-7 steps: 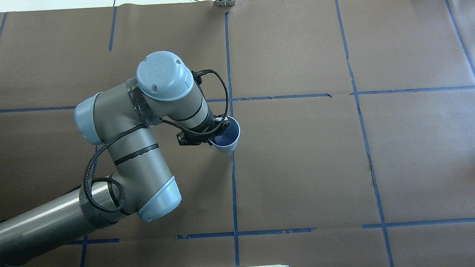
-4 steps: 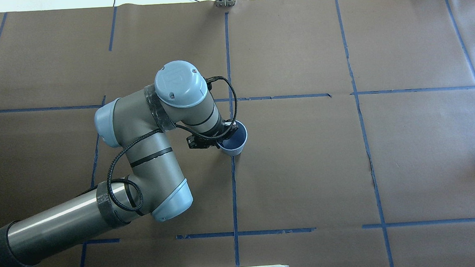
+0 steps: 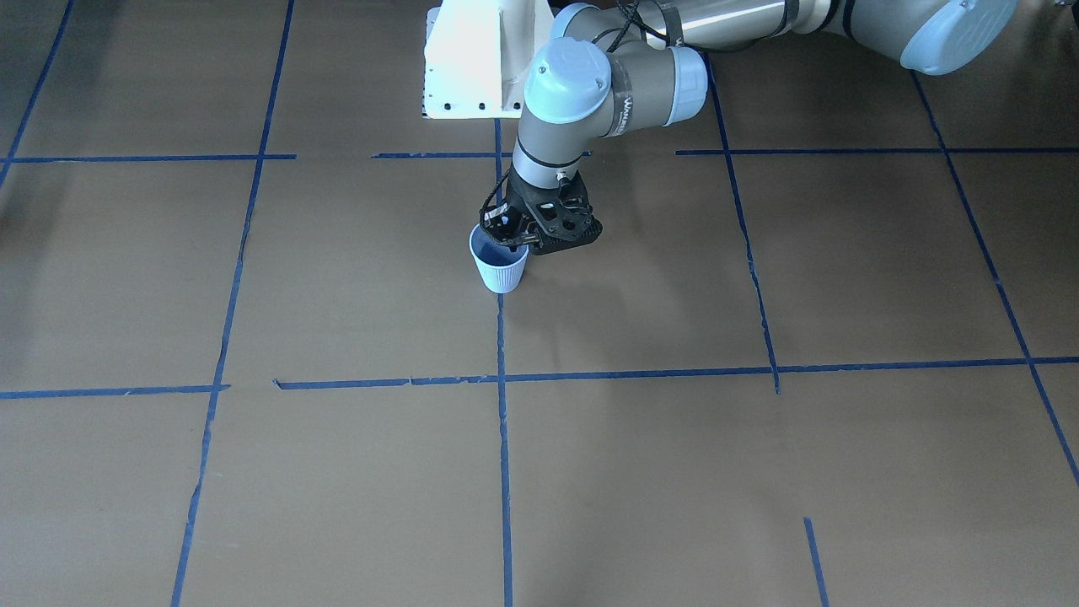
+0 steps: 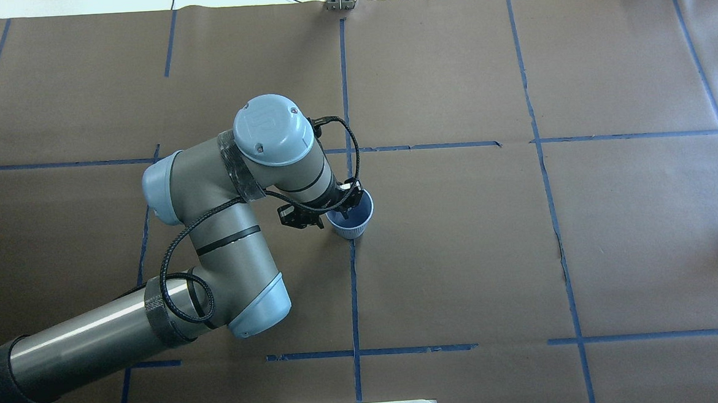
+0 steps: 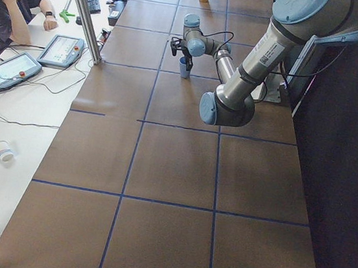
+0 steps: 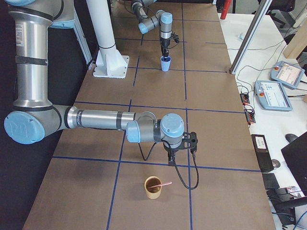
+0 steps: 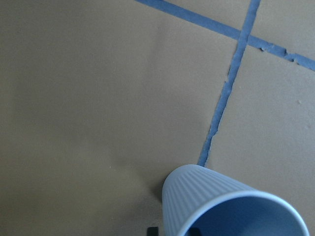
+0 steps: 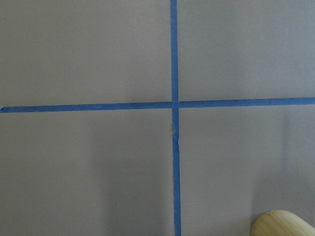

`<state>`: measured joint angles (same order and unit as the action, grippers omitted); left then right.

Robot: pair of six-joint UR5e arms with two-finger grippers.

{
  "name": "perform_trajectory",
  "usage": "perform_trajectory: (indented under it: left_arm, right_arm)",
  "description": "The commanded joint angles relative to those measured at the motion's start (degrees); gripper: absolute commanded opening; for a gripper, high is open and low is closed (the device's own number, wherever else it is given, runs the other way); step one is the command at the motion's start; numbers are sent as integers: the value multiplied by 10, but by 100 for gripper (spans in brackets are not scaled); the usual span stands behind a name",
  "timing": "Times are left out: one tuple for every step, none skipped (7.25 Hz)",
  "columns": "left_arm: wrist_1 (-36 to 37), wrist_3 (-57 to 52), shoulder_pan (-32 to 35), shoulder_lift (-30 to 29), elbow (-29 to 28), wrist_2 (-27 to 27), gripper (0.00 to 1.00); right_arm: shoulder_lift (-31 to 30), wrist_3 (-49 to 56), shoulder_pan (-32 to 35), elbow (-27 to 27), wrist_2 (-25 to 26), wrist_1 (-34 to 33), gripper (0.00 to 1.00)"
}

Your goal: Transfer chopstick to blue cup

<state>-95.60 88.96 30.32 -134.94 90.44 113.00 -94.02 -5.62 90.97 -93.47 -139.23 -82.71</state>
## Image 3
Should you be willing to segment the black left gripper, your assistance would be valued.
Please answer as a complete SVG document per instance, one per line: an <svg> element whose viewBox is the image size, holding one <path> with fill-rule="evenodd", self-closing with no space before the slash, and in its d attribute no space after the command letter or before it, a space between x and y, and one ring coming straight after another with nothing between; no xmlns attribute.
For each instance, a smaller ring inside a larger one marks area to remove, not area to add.
<svg viewBox="0 0 1079 607"><path fill-rule="evenodd" d="M547 256L597 242L604 226L593 213L579 175L560 177L552 189L531 185L508 169L479 211L479 223L500 246Z"/></svg>

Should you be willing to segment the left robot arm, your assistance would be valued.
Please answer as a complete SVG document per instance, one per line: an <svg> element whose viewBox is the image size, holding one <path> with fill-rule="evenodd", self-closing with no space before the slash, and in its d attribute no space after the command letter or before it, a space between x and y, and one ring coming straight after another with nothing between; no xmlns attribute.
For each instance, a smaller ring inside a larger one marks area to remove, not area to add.
<svg viewBox="0 0 1079 607"><path fill-rule="evenodd" d="M1014 1L633 1L566 5L524 82L513 162L479 227L513 252L537 256L601 234L578 166L601 137L672 126L701 111L705 56L787 32L832 32L924 74L976 58L1013 16Z"/></svg>

